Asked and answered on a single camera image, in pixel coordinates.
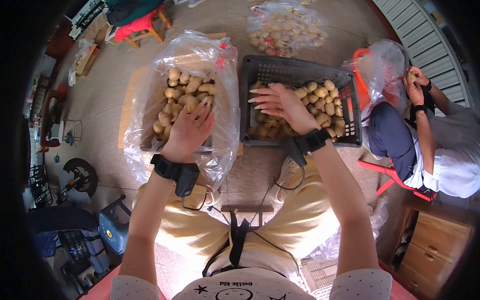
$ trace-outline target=blue pants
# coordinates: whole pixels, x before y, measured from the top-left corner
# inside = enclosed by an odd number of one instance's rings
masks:
[[[379,156],[390,156],[400,180],[405,181],[412,175],[417,162],[410,130],[397,110],[388,102],[373,107],[368,126],[370,150]]]

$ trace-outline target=black plastic basket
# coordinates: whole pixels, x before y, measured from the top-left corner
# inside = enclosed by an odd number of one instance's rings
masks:
[[[306,60],[296,60],[263,55],[247,55],[243,58],[240,84],[240,140],[247,146],[280,146],[275,140],[253,140],[246,132],[255,127],[255,103],[248,103],[249,86],[260,80],[262,84],[280,82],[301,87],[307,82],[322,83],[330,79],[338,88],[345,119],[345,136],[334,143],[336,147],[355,147],[362,144],[360,106],[353,74],[345,69],[334,68]]]

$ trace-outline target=hand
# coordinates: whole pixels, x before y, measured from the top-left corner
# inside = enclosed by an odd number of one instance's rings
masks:
[[[261,113],[279,116],[285,119],[293,130],[304,135],[313,129],[320,129],[314,117],[302,104],[300,98],[292,90],[286,89],[283,84],[269,84],[270,88],[261,88],[257,91],[263,95],[249,102],[262,103],[255,109],[261,109]]]
[[[189,114],[185,105],[173,123],[170,138],[161,151],[166,159],[174,163],[184,163],[205,142],[215,125],[215,116],[208,111],[209,108],[199,104]]]
[[[415,82],[418,82],[420,85],[423,86],[428,85],[429,79],[423,74],[420,68],[410,66],[407,70],[415,75]]]
[[[413,83],[408,76],[408,73],[405,74],[403,77],[403,84],[405,89],[407,90],[407,94],[412,100],[413,106],[423,105],[424,98],[423,98],[423,91],[420,87],[418,82]]]

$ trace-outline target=tiled floor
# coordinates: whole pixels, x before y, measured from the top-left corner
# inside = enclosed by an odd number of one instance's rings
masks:
[[[139,185],[125,163],[123,152],[117,149],[117,134],[125,90],[132,72],[151,62],[157,53],[186,29],[204,33],[226,32],[232,44],[239,49],[239,62],[247,54],[258,54],[248,43],[246,26],[250,7],[260,3],[207,0],[194,9],[188,9],[186,3],[171,6],[166,13],[173,27],[166,30],[164,43],[148,38],[141,42],[140,49],[122,45],[124,55],[121,56],[103,44],[88,76],[77,79],[77,84],[69,89],[65,117],[82,121],[82,142],[78,147],[62,144],[46,153],[48,172],[53,180],[67,160],[80,157],[95,167],[99,179],[90,209],[98,213],[122,193],[131,202]],[[306,50],[310,60],[339,66],[351,58],[356,49],[365,46],[366,37],[387,37],[387,32],[363,0],[315,0],[310,8],[316,9],[328,20],[330,35],[325,46]],[[64,60],[57,84],[67,82],[67,70],[76,50],[77,45]],[[386,177],[357,165],[359,158],[367,161],[373,161],[373,158],[362,148],[341,148],[338,152],[358,180],[367,201],[375,202],[375,191],[386,181]],[[56,154],[60,156],[58,164],[53,163]],[[278,176],[283,158],[284,155],[277,149],[245,148],[244,155],[237,158],[220,187],[221,200],[217,207],[223,204],[259,205],[273,177]],[[280,207],[269,196],[265,204],[272,205],[275,210]],[[212,215],[223,220],[217,212]],[[160,245],[156,246],[156,266],[158,284],[169,299],[201,276],[201,270],[194,262]]]

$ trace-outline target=star print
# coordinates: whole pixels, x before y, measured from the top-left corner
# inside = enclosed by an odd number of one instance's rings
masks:
[[[198,293],[200,294],[201,292],[208,292],[206,290],[207,287],[201,287],[201,286],[198,286],[198,288],[194,288],[194,290],[197,290]]]
[[[278,299],[277,298],[272,298],[272,297],[269,297],[269,298],[270,298],[270,300],[285,300],[286,296],[287,296],[287,294],[283,295],[282,297],[280,297]]]

